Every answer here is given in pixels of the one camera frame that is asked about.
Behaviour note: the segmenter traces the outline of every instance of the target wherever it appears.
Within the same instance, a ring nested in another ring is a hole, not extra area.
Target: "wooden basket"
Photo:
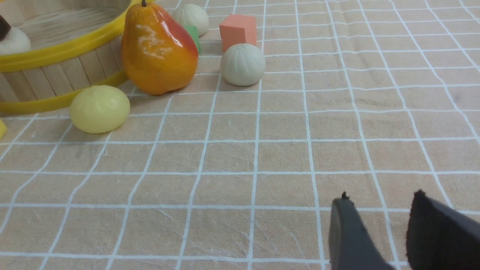
[[[140,1],[0,0],[0,14],[32,43],[29,52],[0,56],[0,112],[57,110],[81,89],[125,82],[125,13]]]

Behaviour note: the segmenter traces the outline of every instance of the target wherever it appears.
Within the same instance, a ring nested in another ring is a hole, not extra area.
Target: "pear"
[[[142,0],[126,13],[121,59],[126,75],[141,91],[159,96],[192,81],[198,50],[187,30],[167,11]]]

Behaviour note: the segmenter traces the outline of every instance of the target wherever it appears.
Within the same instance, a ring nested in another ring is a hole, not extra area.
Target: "cube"
[[[184,26],[184,28],[187,30],[187,32],[190,34],[190,36],[193,38],[193,41],[195,42],[195,45],[197,46],[198,54],[202,52],[202,49],[200,48],[200,40],[198,38],[198,29],[196,26]]]
[[[250,43],[257,46],[257,22],[255,16],[231,14],[220,24],[222,50],[236,44]]]

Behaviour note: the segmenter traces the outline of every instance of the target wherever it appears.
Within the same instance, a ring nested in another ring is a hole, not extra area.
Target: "beige tablecloth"
[[[330,269],[343,191],[398,270],[414,191],[479,220],[478,0],[182,3],[210,15],[184,90],[126,83],[106,135],[68,110],[4,118],[0,269]],[[256,16],[267,61],[247,88],[219,76],[231,13]]]

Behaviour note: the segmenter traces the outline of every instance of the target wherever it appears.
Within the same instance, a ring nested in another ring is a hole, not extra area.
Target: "basket base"
[[[107,7],[63,10],[29,19],[19,28],[30,38],[32,49],[41,49],[86,35],[122,12],[122,9]]]

